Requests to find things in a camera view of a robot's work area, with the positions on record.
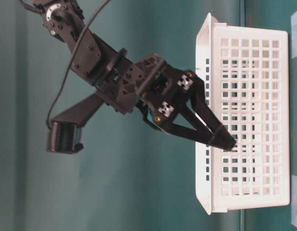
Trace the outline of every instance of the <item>screw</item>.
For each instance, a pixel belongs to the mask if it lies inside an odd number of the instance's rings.
[[[159,116],[155,116],[154,120],[155,120],[156,122],[160,122],[160,121],[161,121],[161,118],[160,118]]]

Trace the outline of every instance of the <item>black robotic arm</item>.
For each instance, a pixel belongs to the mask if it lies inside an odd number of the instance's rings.
[[[48,151],[80,151],[81,128],[103,103],[123,115],[137,107],[155,130],[227,151],[234,147],[235,140],[205,104],[204,82],[194,72],[175,69],[157,54],[132,63],[125,58],[125,49],[116,52],[90,30],[84,30],[84,17],[76,0],[31,1],[50,34],[65,42],[71,52],[84,33],[70,69],[97,89],[51,119]],[[194,112],[186,105],[189,100]],[[179,114],[194,129],[173,123]]]

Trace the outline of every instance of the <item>rectangular hole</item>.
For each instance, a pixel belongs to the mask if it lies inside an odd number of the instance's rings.
[[[262,100],[269,100],[269,93],[268,92],[263,92],[262,93]]]
[[[229,88],[229,83],[228,82],[222,82],[222,88],[223,89],[228,89]]]
[[[259,61],[252,61],[252,67],[253,68],[259,68],[260,67]]]
[[[252,46],[253,47],[259,47],[260,46],[260,41],[258,39],[253,39],[252,40]]]
[[[239,196],[239,188],[232,188],[232,195]]]
[[[229,195],[229,189],[228,188],[222,188],[222,196],[228,196]]]
[[[263,194],[264,195],[269,195],[270,194],[270,188],[264,188]]]
[[[269,47],[269,40],[263,40],[263,47]]]
[[[273,51],[272,52],[272,57],[273,58],[279,58],[279,51]]]
[[[232,47],[238,47],[239,46],[239,40],[238,39],[232,39]]]
[[[269,155],[263,155],[263,163],[269,164],[270,163],[270,156]]]
[[[223,167],[222,173],[229,173],[229,167]]]
[[[249,84],[248,84],[248,82],[242,82],[242,83],[241,83],[241,88],[242,88],[242,89],[248,89],[248,88],[249,88]]]
[[[262,110],[269,111],[269,103],[262,103]]]
[[[241,51],[241,56],[243,58],[248,58],[249,57],[249,50],[242,50]]]
[[[232,50],[232,57],[238,57],[239,56],[239,50],[233,49]]]
[[[279,195],[280,194],[280,188],[279,187],[274,187],[273,188],[273,194],[274,195]]]
[[[272,145],[272,152],[278,153],[281,149],[281,146],[279,144],[273,144]]]
[[[257,92],[252,92],[252,99],[253,100],[259,100],[260,99],[260,93],[257,91]]]
[[[222,67],[228,68],[229,67],[229,61],[228,60],[222,60]]]
[[[262,78],[263,78],[263,79],[267,79],[267,78],[269,78],[269,72],[268,72],[268,71],[263,71],[263,72],[262,72]]]
[[[238,76],[237,76],[237,71],[232,71],[232,78],[237,78]]]
[[[270,177],[263,177],[264,184],[270,184]]]
[[[262,67],[263,68],[269,68],[269,61],[263,61]]]
[[[273,121],[279,121],[280,115],[278,113],[272,113],[272,120]]]
[[[243,188],[243,195],[250,195],[250,189],[249,188]]]
[[[280,125],[279,124],[272,124],[272,131],[280,131]]]
[[[238,93],[237,92],[232,92],[232,98],[237,98],[238,97]]]
[[[222,97],[223,98],[228,98],[229,97],[229,93],[227,91],[222,92]]]
[[[260,51],[259,50],[252,50],[252,57],[253,58],[259,58],[260,57]]]
[[[280,68],[280,62],[279,62],[279,61],[273,61],[273,62],[272,62],[272,68],[273,68],[273,69],[278,69],[278,68]]]
[[[241,46],[242,47],[248,47],[249,46],[249,39],[241,40]]]
[[[253,177],[252,178],[252,184],[253,185],[259,185],[260,184],[260,178],[259,177]]]
[[[272,103],[272,110],[273,111],[278,111],[280,109],[280,104],[279,103]]]
[[[272,47],[273,47],[273,48],[279,48],[279,41],[277,41],[277,40],[273,40],[273,41],[272,41]]]
[[[249,78],[249,72],[248,71],[242,71],[241,72],[241,77],[242,78]]]
[[[273,184],[280,184],[280,177],[273,177]]]
[[[228,46],[229,46],[229,39],[227,39],[227,38],[222,38],[222,39],[221,39],[221,46],[223,46],[223,47],[228,47]]]
[[[221,72],[222,78],[229,78],[229,72],[228,71],[222,71]]]
[[[229,57],[229,50],[221,49],[221,57]]]
[[[269,90],[269,82],[262,82],[262,88],[264,90]]]
[[[237,89],[238,88],[238,83],[232,83],[232,89]]]
[[[280,74],[279,74],[279,72],[273,71],[273,72],[272,72],[272,78],[273,78],[273,79],[279,79],[279,78],[280,78]]]
[[[259,72],[258,71],[252,71],[252,78],[259,78]]]
[[[272,168],[273,174],[280,174],[281,173],[281,167],[280,166],[273,166]]]
[[[237,121],[238,120],[238,114],[232,114],[232,120]]]
[[[237,131],[237,130],[238,130],[238,125],[233,124],[233,125],[232,125],[232,131]]]
[[[269,51],[263,51],[263,58],[269,58]]]
[[[231,109],[234,111],[238,110],[238,103],[235,103],[235,102],[231,103]]]
[[[228,102],[222,102],[222,110],[229,110],[229,103]]]
[[[232,157],[232,163],[233,164],[237,164],[238,163],[238,158],[236,157]]]
[[[232,68],[238,67],[238,61],[237,60],[232,60]]]
[[[253,195],[259,195],[260,194],[260,188],[256,187],[256,188],[252,188],[253,191]]]
[[[241,61],[242,68],[249,68],[249,60],[242,60]]]

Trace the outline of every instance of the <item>black plastic part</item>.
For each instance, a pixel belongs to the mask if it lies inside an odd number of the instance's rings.
[[[85,27],[83,14],[76,0],[33,0],[43,11],[44,25],[56,38],[74,49]],[[51,19],[47,9],[61,4]],[[143,120],[155,130],[231,150],[235,140],[205,103],[204,82],[192,71],[181,71],[168,65],[157,54],[151,54],[133,64],[125,58],[126,50],[116,52],[89,30],[70,67],[82,79],[98,90],[95,94],[51,120],[48,150],[76,153],[81,128],[105,102],[115,111],[125,114],[137,107]],[[194,111],[187,107],[191,100]],[[203,124],[195,115],[199,115]],[[181,114],[194,129],[174,123]]]
[[[83,149],[80,143],[81,129],[76,124],[53,122],[48,132],[47,151],[75,154]]]
[[[83,148],[80,143],[81,128],[103,103],[100,97],[92,94],[54,117],[51,120],[51,131],[48,134],[47,150],[66,154],[79,152]]]

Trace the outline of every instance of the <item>teal surface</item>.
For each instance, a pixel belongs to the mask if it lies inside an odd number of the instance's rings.
[[[79,0],[86,18],[101,0]],[[156,52],[195,65],[208,12],[239,25],[239,0],[113,0],[91,27],[133,61]],[[140,112],[103,106],[85,150],[45,152],[44,118],[70,54],[39,16],[0,1],[0,231],[235,231],[239,212],[208,216],[195,195],[195,145],[151,130]],[[70,74],[55,113],[94,91]]]
[[[246,0],[246,26],[285,30],[291,40],[291,15],[297,0]],[[291,174],[297,176],[297,57],[290,47],[290,148]],[[246,210],[247,231],[297,231],[291,225],[291,206]]]

